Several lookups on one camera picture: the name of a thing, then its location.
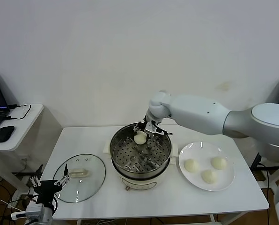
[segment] white wall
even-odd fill
[[[279,0],[0,0],[0,76],[64,127],[139,121],[161,89],[245,109],[279,94]]]

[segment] table leg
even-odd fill
[[[222,225],[228,225],[237,220],[239,217],[242,217],[246,213],[247,212],[229,213],[221,220],[221,223]]]
[[[0,176],[16,189],[22,192],[28,192],[29,188],[11,173],[2,160],[0,160]]]

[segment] metal pot rim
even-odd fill
[[[121,130],[123,130],[123,129],[127,128],[127,127],[135,126],[136,124],[137,124],[137,123],[132,123],[132,124],[129,124],[129,125],[127,125],[127,126],[122,127],[121,129],[119,129],[119,130],[113,135],[113,137],[112,137],[112,139],[111,139],[111,141],[110,141],[110,147],[111,147],[111,143],[112,143],[112,141],[114,140],[114,138],[115,138],[115,136],[117,135],[117,133],[119,133]],[[169,143],[170,143],[170,146],[171,146],[170,153],[171,153],[171,151],[172,151],[172,142],[171,142],[171,139],[169,138],[168,135],[165,135],[165,136],[168,138],[168,141],[169,141]],[[115,159],[114,159],[113,156],[112,156],[111,150],[110,150],[110,156],[111,156],[112,162],[114,163],[114,166],[115,166],[115,167],[119,167],[120,169],[126,171],[127,173],[131,173],[131,174],[150,174],[150,173],[153,173],[153,172],[155,172],[155,171],[157,171],[157,170],[160,169],[160,168],[155,168],[155,169],[153,169],[153,170],[151,170],[151,171],[149,171],[149,172],[134,172],[134,171],[128,171],[128,170],[126,170],[124,167],[122,167],[121,165],[119,165],[119,164],[115,161]],[[165,161],[163,164],[168,164],[168,161],[169,161],[169,160],[170,160],[170,154],[168,155],[168,158],[166,159],[166,161]]]

